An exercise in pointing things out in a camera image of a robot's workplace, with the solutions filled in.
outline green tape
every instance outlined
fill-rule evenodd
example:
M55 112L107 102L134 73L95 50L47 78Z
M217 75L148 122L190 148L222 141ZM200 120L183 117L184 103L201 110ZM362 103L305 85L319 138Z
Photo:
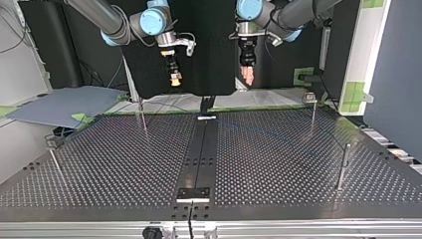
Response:
M0 107L0 119L4 118L6 115L15 111L17 108L14 107Z
M295 69L293 85L295 87L310 87L312 84L306 83L305 81L302 81L302 80L299 80L299 76L300 75L313 76L314 71L315 71L315 68L313 68L313 67Z
M79 122L84 122L84 123L90 123L94 121L94 118L87 117L87 115L85 115L84 113L73 114L72 118Z
M362 8L378 8L384 6L384 0L363 0Z
M359 112L360 104L364 100L363 82L348 82L345 85L345 92L340 110L345 113Z

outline white surface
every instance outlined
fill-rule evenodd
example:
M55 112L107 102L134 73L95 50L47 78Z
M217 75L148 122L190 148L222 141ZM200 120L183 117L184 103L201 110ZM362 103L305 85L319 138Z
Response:
M236 92L232 96L217 97L214 109L299 106L303 104L302 97L305 92L306 90L301 88ZM199 111L201 100L201 97L193 95L158 96L144 101L144 111L146 113L177 112L181 111L181 109L185 111ZM138 112L138 109L139 104L122 102L107 112L133 113Z
M363 91L369 93L390 3L391 0L385 0L383 7L362 8L359 11L344 77L340 106L343 103L345 86L348 82L365 82ZM363 116L365 107L366 103L362 103L357 113L342 111L340 113L344 116Z
M51 126L0 119L0 183L46 151L44 136L52 130Z
M9 9L14 9L12 0L1 0ZM19 33L20 27L15 21L0 11ZM7 24L0 18L0 51L16 45L20 39L12 33ZM15 106L32 97L46 93L48 88L34 50L25 44L16 49L0 54L0 106Z

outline black cable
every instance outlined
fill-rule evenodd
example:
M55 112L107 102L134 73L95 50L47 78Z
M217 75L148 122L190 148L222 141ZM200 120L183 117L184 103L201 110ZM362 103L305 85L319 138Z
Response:
M277 59L275 58L275 57L273 57L273 55L270 53L270 50L268 49L268 42L267 42L267 40L268 40L268 37L269 37L270 35L268 35L268 31L267 30L265 30L265 38L264 38L264 45L265 45L265 49L267 50L267 54L270 56L270 58L273 60L273 61L277 61Z
M128 85L129 85L129 83L122 83L122 84L115 85L115 86L113 86L113 87L111 87L111 88L112 88L112 89L115 89L115 88L118 88L118 87L128 86Z
M320 81L322 82L323 87L325 88L326 93L328 94L328 97L331 99L332 104L334 105L335 109L339 112L338 105L335 103L334 98L332 97L332 94L329 93L328 87L326 86L325 81L323 80L323 77L319 75L319 78L320 78Z
M22 38L21 38L21 40L15 45L15 46L13 46L13 47L11 47L11 48L8 48L8 49L5 49L5 50L2 50L2 51L0 51L0 54L3 54L3 53L7 53L7 52L9 52L9 51L12 51L13 49L15 49L15 48L17 48L17 47L19 47L19 45L21 45L24 41L25 41L25 38L26 38L26 36L27 36L27 25L26 25L26 22L25 22L25 26L24 26L24 34L22 35Z
M90 73L90 74L92 74L92 76L94 77L94 80L96 81L96 82L98 82L102 87L105 87L105 82L103 81L103 78L100 76L100 74L93 68L93 67L91 67L90 65L88 65L87 63L85 63L84 61L82 61L82 60L79 60L80 61L80 64L82 65L82 66L84 66L85 67L85 69Z
M193 207L193 202L190 206L190 212L189 212L189 218L187 220L187 225L189 226L189 234L190 234L190 239L194 239L194 235L193 235L193 228L192 228L192 207Z
M307 25L308 25L308 23L305 23L303 26L301 26L301 27L298 27L298 28L293 28L293 27L289 27L289 26L283 26L280 22L279 22L279 16L280 16L280 13L282 12L282 11L280 11L279 12L279 14L278 14L278 16L277 16L277 19L274 19L274 15L276 15L276 12L277 11L279 11L279 10L283 10L284 9L284 7L276 7L276 8L274 8L271 12L270 12L270 20L267 22L267 24L265 25L265 29L267 29L267 27L268 27L268 25L270 25L270 22L273 22L276 26L278 26L279 28L281 28L282 30L284 30L284 31L291 31L291 32L296 32L296 31L299 31L299 30L301 30L301 29L303 29L303 28L305 28Z

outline metal bracket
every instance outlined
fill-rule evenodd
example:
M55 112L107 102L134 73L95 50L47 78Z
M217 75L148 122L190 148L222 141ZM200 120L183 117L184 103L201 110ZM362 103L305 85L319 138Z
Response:
M208 111L214 107L215 96L212 97L203 97L200 106L201 116L198 117L198 120L214 120L217 117L211 116Z
M368 93L365 93L365 94L363 95L363 100L364 100L366 103L373 104L373 96L372 96L372 95L370 95L370 94L368 94Z
M177 203L208 203L210 201L210 188L180 188L176 201Z
M160 48L166 48L166 47L175 47L175 46L186 46L186 56L192 57L193 51L195 50L196 42L185 39L185 38L179 38L176 41L169 43L169 44L158 44L158 47Z

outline metal rod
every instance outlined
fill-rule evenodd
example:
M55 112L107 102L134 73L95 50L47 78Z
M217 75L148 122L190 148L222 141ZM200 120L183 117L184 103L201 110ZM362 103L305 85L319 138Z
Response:
M317 101L314 102L313 124L316 121Z
M350 148L351 148L350 143L347 143L344 148L344 154L343 154L343 158L341 162L340 176L338 177L338 182L337 182L337 191L343 190L342 184L344 181L345 172L348 167L348 157L350 155Z
M62 176L63 180L65 181L65 175L62 172L62 169L60 168L59 162L56 159L56 155L54 154L54 151L52 149L49 149L50 155L52 156L52 159L54 163L56 164L57 170L59 171L60 175Z
M67 0L67 2L104 33L113 35L121 29L123 20L106 0Z

